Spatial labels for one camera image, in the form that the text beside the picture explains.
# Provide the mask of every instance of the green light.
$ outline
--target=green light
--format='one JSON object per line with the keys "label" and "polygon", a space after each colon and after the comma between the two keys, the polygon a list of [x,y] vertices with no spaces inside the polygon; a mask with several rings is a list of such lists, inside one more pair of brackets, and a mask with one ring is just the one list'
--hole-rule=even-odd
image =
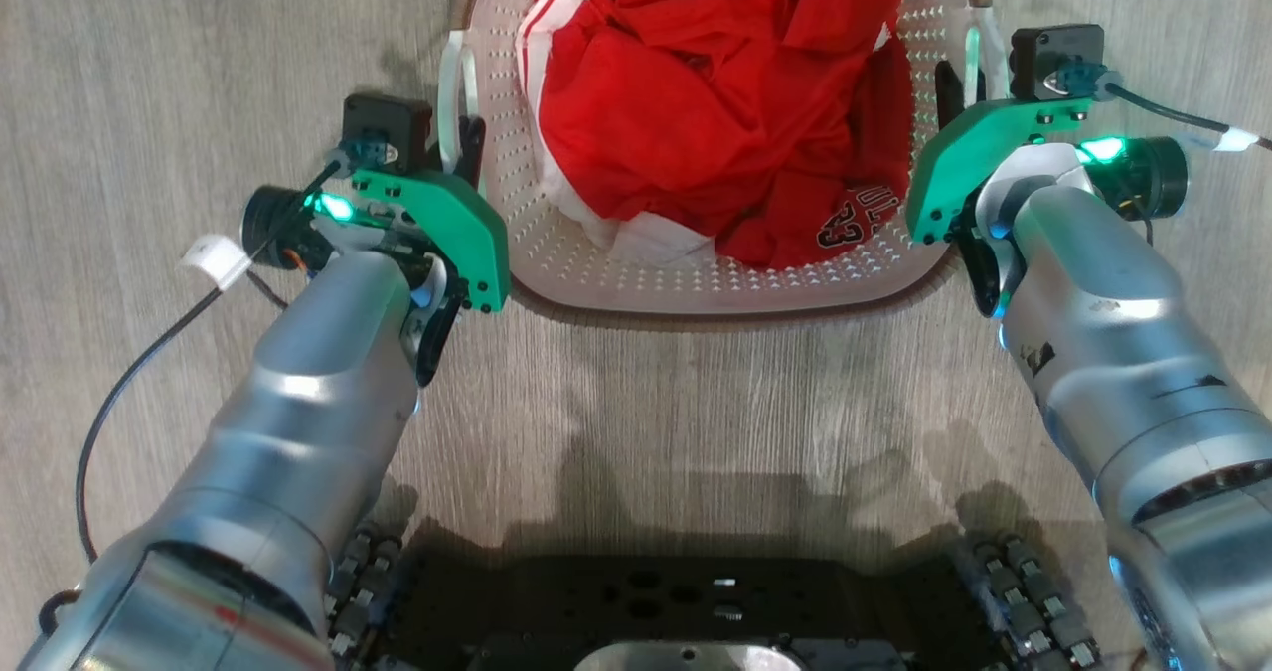
{"label": "green light", "polygon": [[319,197],[319,208],[326,208],[327,214],[337,221],[349,221],[354,219],[355,208],[349,200],[341,198],[336,194],[323,194]]}
{"label": "green light", "polygon": [[1126,140],[1122,137],[1109,136],[1104,139],[1093,139],[1091,141],[1084,141],[1079,145],[1081,150],[1086,151],[1096,163],[1108,164],[1117,159],[1126,151]]}

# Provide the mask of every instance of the green plastic mount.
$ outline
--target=green plastic mount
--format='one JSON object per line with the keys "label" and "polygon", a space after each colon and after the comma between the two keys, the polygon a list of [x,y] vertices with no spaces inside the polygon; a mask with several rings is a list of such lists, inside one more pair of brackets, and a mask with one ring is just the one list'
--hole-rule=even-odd
{"label": "green plastic mount", "polygon": [[513,291],[508,226],[468,182],[452,174],[418,172],[398,177],[360,169],[354,191],[364,198],[398,203],[468,281],[473,308],[502,310]]}
{"label": "green plastic mount", "polygon": [[996,99],[967,108],[918,155],[909,186],[906,226],[918,244],[945,240],[968,194],[1018,146],[1035,135],[1074,131],[1091,108],[1089,98],[1057,102]]}

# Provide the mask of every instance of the laundry basket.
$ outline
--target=laundry basket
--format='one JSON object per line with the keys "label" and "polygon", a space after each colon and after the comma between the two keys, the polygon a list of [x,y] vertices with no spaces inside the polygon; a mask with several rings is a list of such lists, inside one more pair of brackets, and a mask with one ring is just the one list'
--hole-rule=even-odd
{"label": "laundry basket", "polygon": [[[453,121],[460,89],[467,109],[487,122],[483,188],[508,222],[519,304],[597,327],[781,323],[904,308],[950,276],[946,247],[913,244],[904,212],[852,253],[780,272],[758,272],[726,258],[696,269],[609,259],[537,187],[530,113],[518,88],[514,47],[518,24],[533,1],[455,0],[439,97],[440,122]],[[971,71],[964,81],[973,86],[979,67],[991,90],[1005,90],[1006,60],[990,6],[991,0],[903,0],[898,36],[915,83],[912,156],[936,133],[937,62],[949,60],[957,72]]]}

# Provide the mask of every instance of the wooden floor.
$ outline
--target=wooden floor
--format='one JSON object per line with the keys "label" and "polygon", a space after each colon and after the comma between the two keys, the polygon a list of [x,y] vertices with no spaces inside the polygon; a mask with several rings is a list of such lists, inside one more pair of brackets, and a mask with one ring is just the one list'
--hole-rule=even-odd
{"label": "wooden floor", "polygon": [[[996,5],[1007,32],[1102,23],[1128,86],[1272,132],[1272,0]],[[259,184],[314,172],[354,88],[431,95],[448,6],[0,0],[0,666],[85,571],[75,459],[111,383],[204,294],[177,258],[237,231]],[[1119,104],[1094,123],[1175,130]],[[1269,180],[1263,151],[1198,163],[1184,217],[1158,231],[1267,408]],[[127,391],[89,479],[99,545],[154,511],[273,315],[233,290]],[[417,521],[510,554],[809,554],[875,571],[959,526],[1015,527],[1054,554],[1107,651],[1138,648],[1094,507],[963,281],[894,318],[804,330],[625,334],[518,308],[466,322],[392,475]]]}

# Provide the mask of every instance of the red clothing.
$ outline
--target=red clothing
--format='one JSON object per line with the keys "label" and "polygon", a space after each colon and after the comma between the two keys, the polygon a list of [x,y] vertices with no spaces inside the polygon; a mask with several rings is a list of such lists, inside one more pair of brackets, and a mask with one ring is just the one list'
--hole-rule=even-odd
{"label": "red clothing", "polygon": [[823,229],[898,205],[846,186],[909,184],[909,64],[875,51],[899,4],[588,0],[553,36],[543,140],[600,217],[659,214],[752,267],[836,258],[860,240]]}

